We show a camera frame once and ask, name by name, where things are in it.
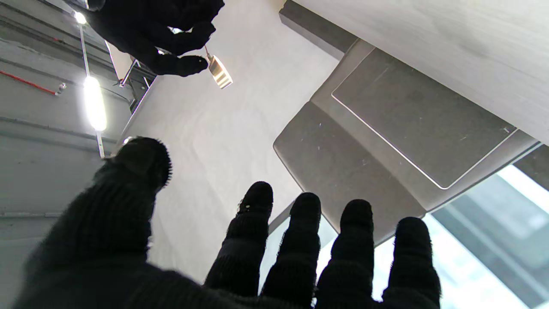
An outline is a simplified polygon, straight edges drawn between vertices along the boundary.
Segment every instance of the gray wall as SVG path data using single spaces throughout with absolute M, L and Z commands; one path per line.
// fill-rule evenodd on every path
M 86 73 L 74 19 L 36 0 L 1 0 L 0 21 L 0 70 L 53 91 L 67 85 L 53 96 L 0 75 L 0 308 L 6 308 L 27 254 L 102 161 L 83 106 Z M 133 97 L 113 86 L 117 78 L 104 41 L 86 38 L 92 75 L 103 88 L 103 141 L 110 153 Z

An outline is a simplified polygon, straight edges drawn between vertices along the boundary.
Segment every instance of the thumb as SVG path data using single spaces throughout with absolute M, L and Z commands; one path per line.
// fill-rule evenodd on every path
M 184 56 L 176 63 L 176 74 L 182 77 L 200 73 L 208 68 L 208 61 L 200 56 Z

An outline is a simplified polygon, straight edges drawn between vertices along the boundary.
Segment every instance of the gloved hand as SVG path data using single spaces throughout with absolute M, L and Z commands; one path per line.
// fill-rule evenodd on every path
M 107 0 L 99 10 L 83 9 L 65 0 L 86 17 L 88 24 L 120 51 L 134 56 L 158 75 L 188 76 L 208 67 L 206 59 L 180 56 L 201 49 L 215 31 L 212 19 L 221 0 Z M 174 34 L 169 27 L 191 32 Z M 158 53 L 162 48 L 172 55 Z
M 264 302 L 273 308 L 283 308 L 275 306 L 275 300 L 307 308 L 313 297 L 317 309 L 440 308 L 440 281 L 433 268 L 429 231 L 423 221 L 411 217 L 401 220 L 396 228 L 394 263 L 384 301 L 372 300 L 373 219 L 371 205 L 364 200 L 353 200 L 345 207 L 332 259 L 313 295 L 321 206 L 312 193 L 295 200 L 277 262 L 257 296 L 272 200 L 267 183 L 255 183 L 248 190 L 206 278 L 206 287 L 246 296 L 247 302 Z

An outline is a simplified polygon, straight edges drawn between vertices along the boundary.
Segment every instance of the metal rod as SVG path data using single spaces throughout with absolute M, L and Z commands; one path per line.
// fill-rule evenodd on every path
M 103 140 L 101 139 L 101 132 L 96 131 L 97 147 L 99 147 L 99 156 L 101 159 L 105 158 L 105 151 L 103 150 Z
M 137 66 L 141 67 L 141 63 L 139 63 L 139 60 L 136 59 L 136 62 L 137 62 Z M 149 82 L 147 81 L 147 78 L 145 76 L 143 76 L 143 80 L 145 80 L 145 85 L 147 85 L 147 89 L 149 89 L 150 85 L 149 85 Z
M 137 62 L 137 59 L 135 59 L 130 67 L 130 69 L 128 70 L 128 72 L 126 73 L 126 76 L 124 76 L 124 79 L 122 80 L 122 82 L 120 82 L 120 87 L 124 87 L 126 85 L 126 82 L 128 81 L 128 78 L 130 78 L 130 72 L 132 71 L 133 67 L 136 66 L 136 63 Z
M 40 90 L 42 90 L 42 91 L 44 91 L 44 92 L 47 92 L 47 93 L 49 93 L 49 94 L 51 94 L 51 95 L 54 95 L 54 96 L 56 95 L 56 94 L 55 94 L 55 91 L 51 91 L 51 90 L 46 89 L 46 88 L 44 88 L 44 87 L 42 87 L 42 86 L 38 86 L 38 85 L 36 85 L 36 84 L 33 83 L 33 82 L 29 82 L 28 80 L 24 80 L 24 79 L 22 79 L 22 78 L 20 78 L 20 77 L 17 77 L 17 76 L 15 76 L 15 75 L 13 75 L 13 74 L 4 72 L 4 71 L 2 71 L 2 70 L 0 70 L 0 74 L 5 75 L 5 76 L 8 76 L 8 77 L 10 77 L 10 78 L 13 78 L 13 79 L 16 80 L 16 81 L 23 82 L 23 83 L 25 83 L 25 84 L 27 84 L 27 85 L 29 85 L 29 86 L 32 86 L 32 87 L 34 87 L 34 88 L 36 88 L 36 89 L 40 89 Z
M 147 85 L 147 89 L 149 89 L 150 85 L 149 85 L 149 82 L 147 81 L 147 78 L 145 76 L 143 76 L 143 79 L 145 80 L 145 84 Z
M 84 43 L 84 30 L 82 29 L 82 24 L 78 24 L 80 29 L 80 42 L 82 43 L 82 53 L 84 55 L 84 67 L 86 68 L 86 76 L 89 76 L 89 66 L 88 66 L 88 54 L 86 53 L 86 44 Z

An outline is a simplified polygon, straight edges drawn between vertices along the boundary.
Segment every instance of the pipe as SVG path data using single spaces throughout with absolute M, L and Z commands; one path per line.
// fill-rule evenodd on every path
M 124 87 L 126 86 L 126 81 L 128 80 L 128 78 L 130 78 L 130 72 L 132 71 L 133 67 L 135 67 L 135 65 L 139 63 L 137 62 L 137 59 L 135 59 L 133 62 L 132 62 L 132 65 L 130 66 L 130 69 L 128 70 L 128 72 L 126 73 L 126 76 L 124 76 L 124 79 L 122 80 L 122 82 L 120 82 L 120 87 Z
M 84 43 L 84 30 L 82 29 L 82 24 L 78 24 L 80 29 L 80 43 L 82 43 L 82 54 L 84 55 L 84 67 L 86 68 L 86 76 L 89 76 L 89 66 L 88 66 L 88 54 L 86 53 L 86 44 Z
M 8 77 L 11 77 L 11 78 L 13 78 L 14 80 L 17 80 L 17 81 L 20 81 L 20 82 L 24 82 L 24 83 L 27 84 L 27 85 L 30 85 L 30 86 L 32 86 L 32 87 L 34 87 L 34 88 L 40 89 L 40 90 L 42 90 L 42 91 L 45 91 L 45 92 L 47 92 L 47 93 L 49 93 L 49 94 L 55 96 L 55 91 L 51 91 L 51 90 L 46 89 L 46 88 L 44 88 L 44 87 L 42 87 L 42 86 L 38 86 L 38 85 L 36 85 L 36 84 L 34 84 L 34 83 L 32 83 L 32 82 L 29 82 L 29 81 L 27 81 L 27 80 L 24 80 L 24 79 L 22 79 L 22 78 L 20 78 L 20 77 L 17 77 L 17 76 L 15 76 L 15 75 L 10 74 L 10 73 L 6 73 L 6 72 L 4 72 L 4 71 L 2 71 L 2 70 L 0 70 L 0 74 L 3 74 L 3 75 L 8 76 Z

